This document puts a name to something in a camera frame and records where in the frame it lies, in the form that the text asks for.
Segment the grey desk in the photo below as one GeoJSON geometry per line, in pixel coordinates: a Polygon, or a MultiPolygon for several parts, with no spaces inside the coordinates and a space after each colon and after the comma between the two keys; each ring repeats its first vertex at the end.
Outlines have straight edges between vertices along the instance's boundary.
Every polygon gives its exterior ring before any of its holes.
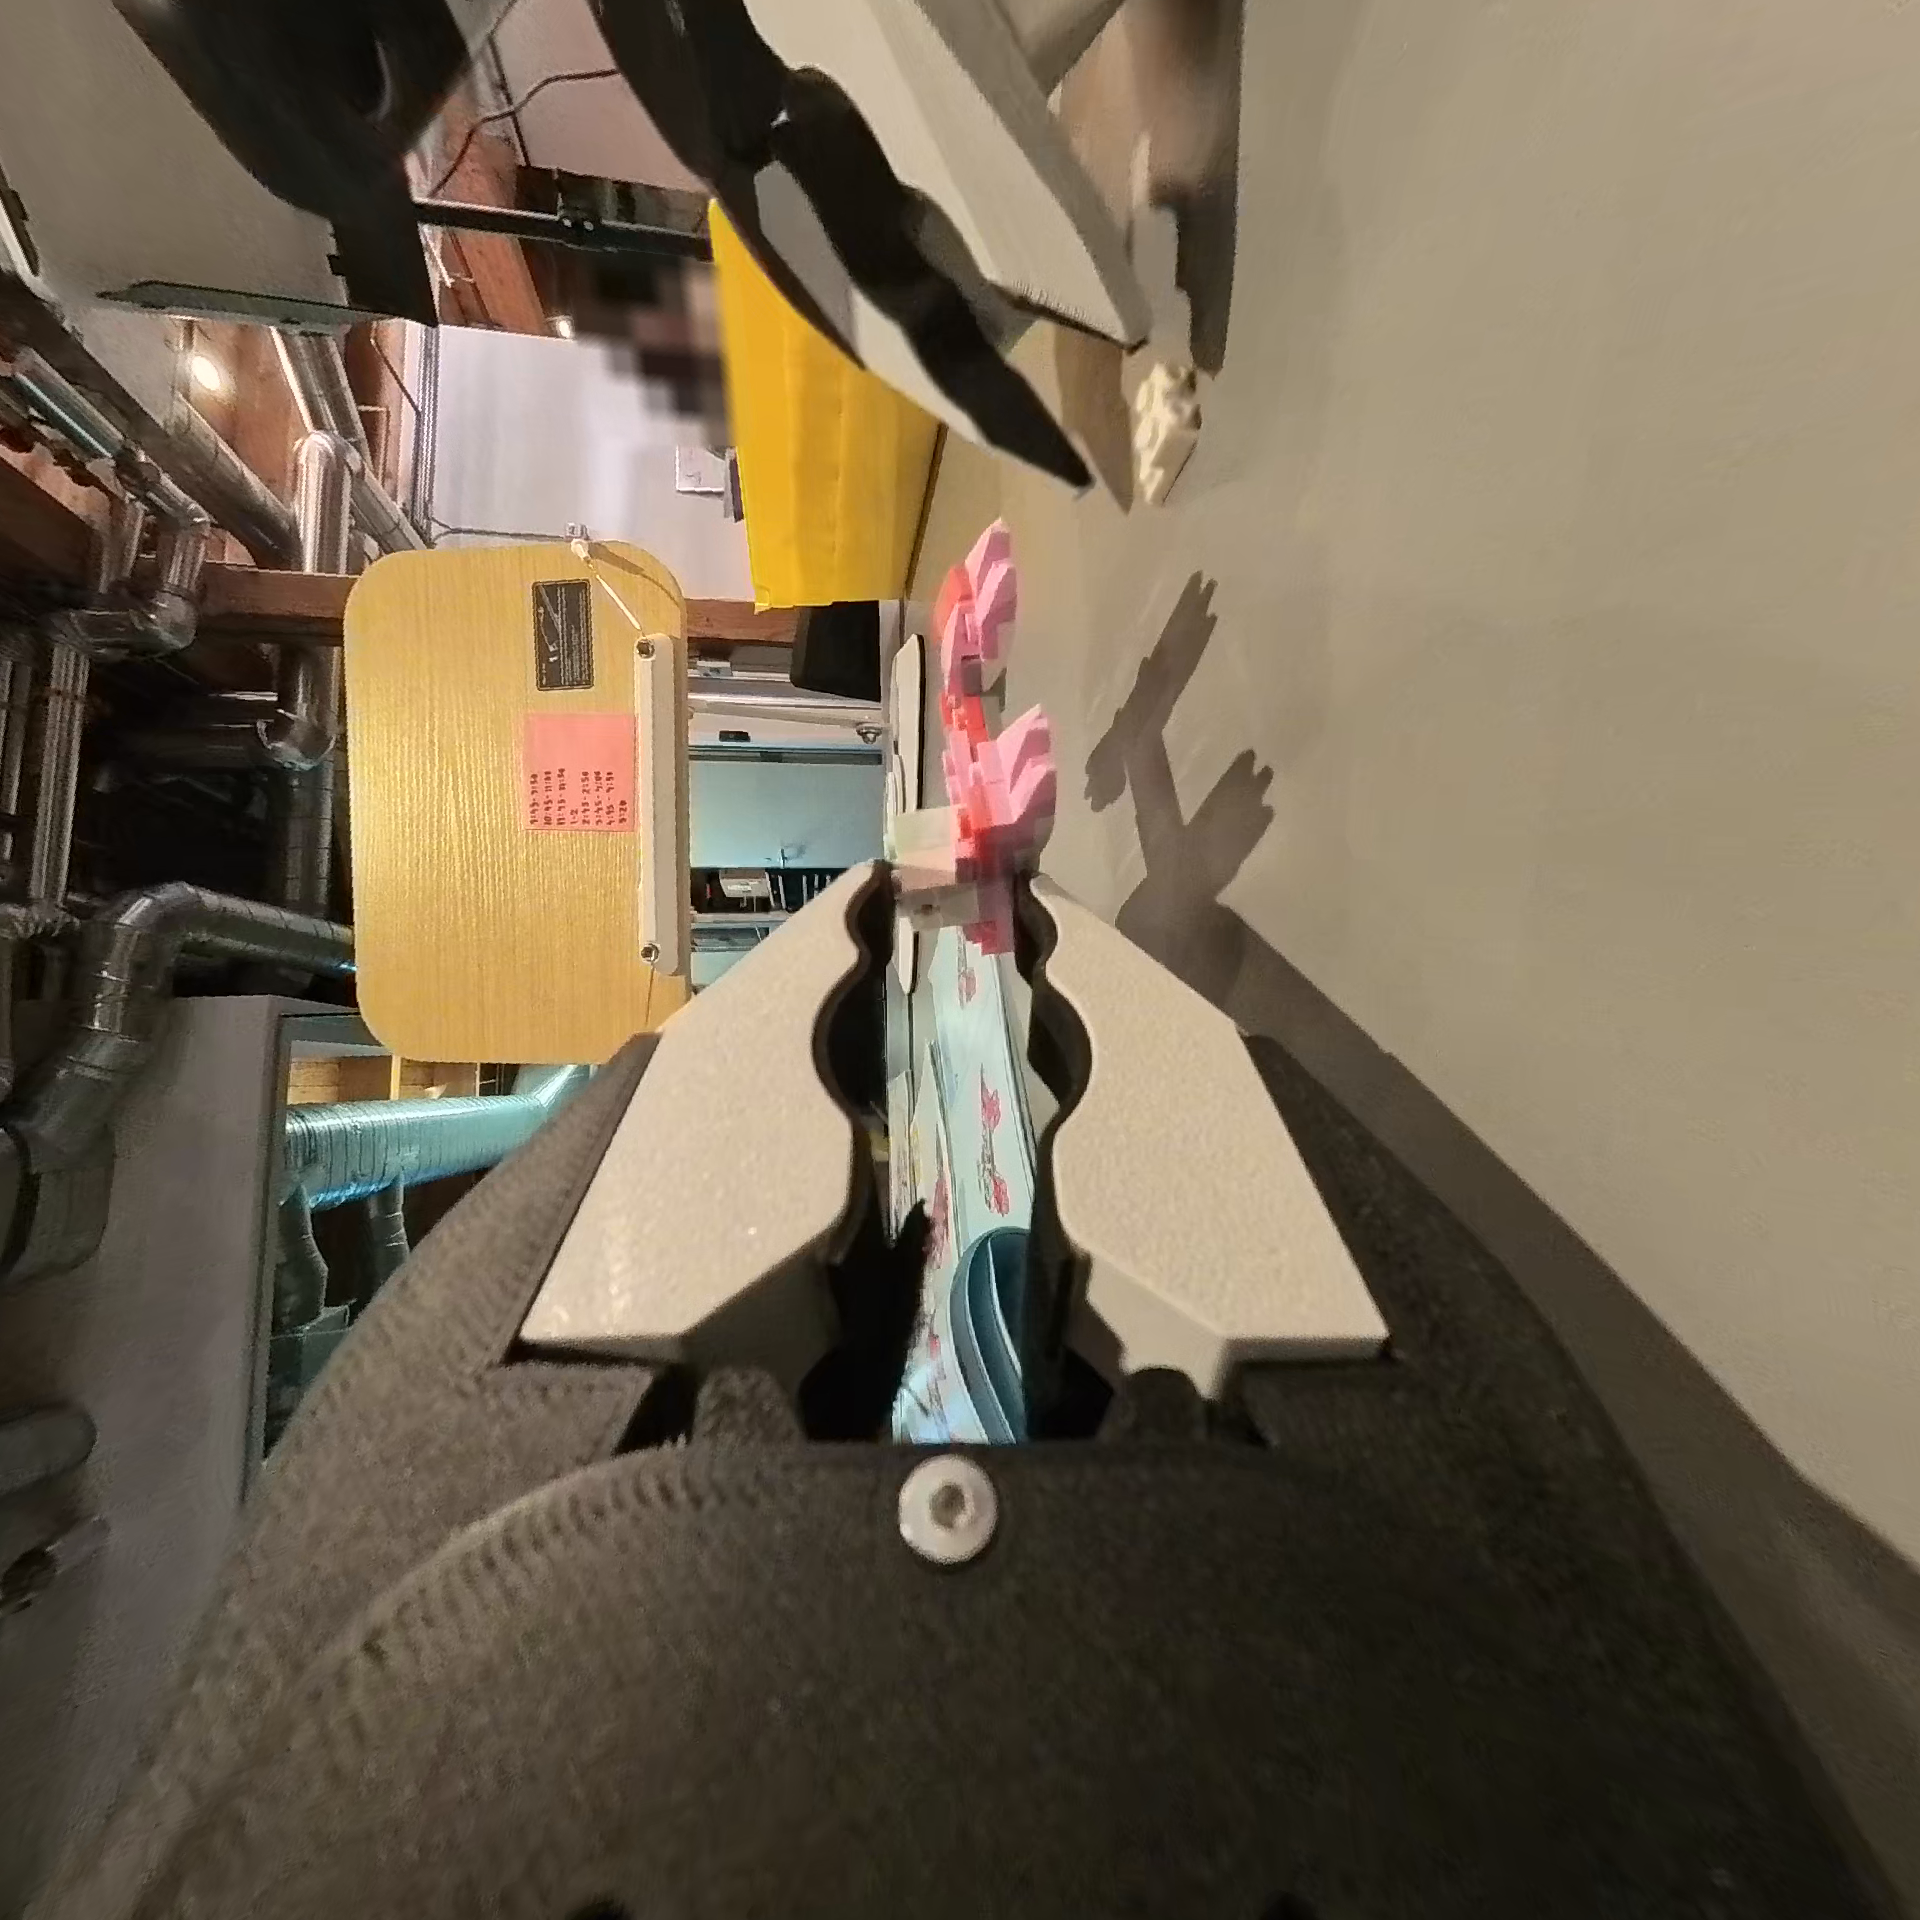
{"type": "Polygon", "coordinates": [[[1046,856],[1553,1318],[1916,1916],[1916,2],[1123,2],[1202,435],[1004,517],[1046,856]]]}

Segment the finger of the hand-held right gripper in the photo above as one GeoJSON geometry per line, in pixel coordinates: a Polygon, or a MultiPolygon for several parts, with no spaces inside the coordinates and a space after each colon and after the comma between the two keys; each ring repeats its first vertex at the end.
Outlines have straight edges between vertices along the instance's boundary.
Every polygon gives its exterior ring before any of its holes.
{"type": "Polygon", "coordinates": [[[952,433],[1087,491],[1090,467],[1013,371],[966,280],[922,253],[931,202],[823,72],[787,72],[754,173],[757,231],[841,345],[952,433]]]}
{"type": "Polygon", "coordinates": [[[1052,108],[1116,2],[751,2],[787,68],[831,78],[892,177],[1018,306],[1137,348],[1149,304],[1052,108]]]}

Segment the open light blue instruction booklet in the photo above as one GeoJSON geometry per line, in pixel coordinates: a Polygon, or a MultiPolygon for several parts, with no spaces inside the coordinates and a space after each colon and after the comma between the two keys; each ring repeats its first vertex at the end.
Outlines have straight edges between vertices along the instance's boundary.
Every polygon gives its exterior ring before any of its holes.
{"type": "Polygon", "coordinates": [[[922,1282],[889,1428],[907,1447],[1026,1441],[1019,1337],[1038,1130],[1013,960],[959,925],[913,936],[889,984],[889,1213],[922,1215],[922,1282]]]}

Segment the small white brick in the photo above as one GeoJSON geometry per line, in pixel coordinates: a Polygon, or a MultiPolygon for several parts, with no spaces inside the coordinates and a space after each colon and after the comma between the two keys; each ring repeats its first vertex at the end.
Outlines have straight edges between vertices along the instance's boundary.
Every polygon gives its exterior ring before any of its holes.
{"type": "Polygon", "coordinates": [[[1156,360],[1134,388],[1134,496],[1164,505],[1202,433],[1196,364],[1156,360]]]}

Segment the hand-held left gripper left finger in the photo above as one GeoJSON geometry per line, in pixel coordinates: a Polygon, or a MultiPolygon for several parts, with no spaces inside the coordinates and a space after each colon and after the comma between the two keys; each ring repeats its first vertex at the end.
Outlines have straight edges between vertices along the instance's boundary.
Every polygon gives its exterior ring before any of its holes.
{"type": "Polygon", "coordinates": [[[537,1354],[818,1363],[879,1183],[886,863],[841,874],[674,1013],[528,1311],[537,1354]]]}

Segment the yellow storage bin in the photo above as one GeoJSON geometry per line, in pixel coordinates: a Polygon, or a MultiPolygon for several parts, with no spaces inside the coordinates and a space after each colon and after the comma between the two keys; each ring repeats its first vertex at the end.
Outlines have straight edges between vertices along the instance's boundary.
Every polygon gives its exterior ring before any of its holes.
{"type": "Polygon", "coordinates": [[[940,422],[807,323],[718,198],[706,234],[757,607],[899,601],[940,422]]]}

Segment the pink sticky note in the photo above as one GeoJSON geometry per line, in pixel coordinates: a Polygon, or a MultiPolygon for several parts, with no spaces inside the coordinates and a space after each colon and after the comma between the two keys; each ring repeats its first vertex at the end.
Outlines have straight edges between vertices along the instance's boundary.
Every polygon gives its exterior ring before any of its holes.
{"type": "Polygon", "coordinates": [[[637,717],[551,712],[523,717],[521,827],[531,834],[637,830],[637,717]]]}

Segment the pink brick animal model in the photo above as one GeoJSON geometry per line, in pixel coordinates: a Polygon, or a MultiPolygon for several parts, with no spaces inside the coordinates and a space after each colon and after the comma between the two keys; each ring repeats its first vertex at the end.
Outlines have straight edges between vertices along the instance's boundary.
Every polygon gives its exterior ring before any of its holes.
{"type": "Polygon", "coordinates": [[[1018,626],[1013,534],[993,518],[933,601],[940,664],[942,827],[933,874],[942,920],[988,956],[1013,951],[1013,885],[1038,870],[1056,815],[1052,726],[1043,707],[993,721],[988,694],[1018,626]]]}

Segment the silver ceiling duct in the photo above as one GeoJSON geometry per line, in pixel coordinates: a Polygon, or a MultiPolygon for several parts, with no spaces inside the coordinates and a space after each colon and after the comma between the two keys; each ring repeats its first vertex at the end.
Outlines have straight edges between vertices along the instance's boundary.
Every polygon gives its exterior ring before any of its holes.
{"type": "Polygon", "coordinates": [[[326,903],[337,760],[347,722],[347,626],[272,630],[272,700],[233,746],[239,771],[282,787],[278,894],[212,894],[188,880],[121,894],[88,915],[67,910],[70,827],[90,660],[173,660],[204,624],[207,538],[228,518],[158,456],[153,435],[102,410],[33,345],[4,352],[4,422],[49,443],[116,505],[160,523],[146,593],[111,578],[42,617],[48,717],[33,760],[31,894],[4,898],[4,940],[74,940],[77,985],[64,1041],[4,1092],[4,1280],[54,1275],[92,1256],[111,1203],[111,1126],[153,1051],[158,1007],[180,956],[299,976],[357,971],[353,930],[303,914],[326,903]]]}

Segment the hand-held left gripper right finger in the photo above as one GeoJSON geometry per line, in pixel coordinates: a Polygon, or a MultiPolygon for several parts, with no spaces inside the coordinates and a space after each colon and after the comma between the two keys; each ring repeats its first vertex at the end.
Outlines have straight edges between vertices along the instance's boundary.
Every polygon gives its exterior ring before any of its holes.
{"type": "Polygon", "coordinates": [[[1032,1220],[1066,1253],[1066,1345],[1104,1376],[1374,1360],[1388,1324],[1239,1025],[1056,880],[1029,882],[1066,1088],[1032,1220]]]}

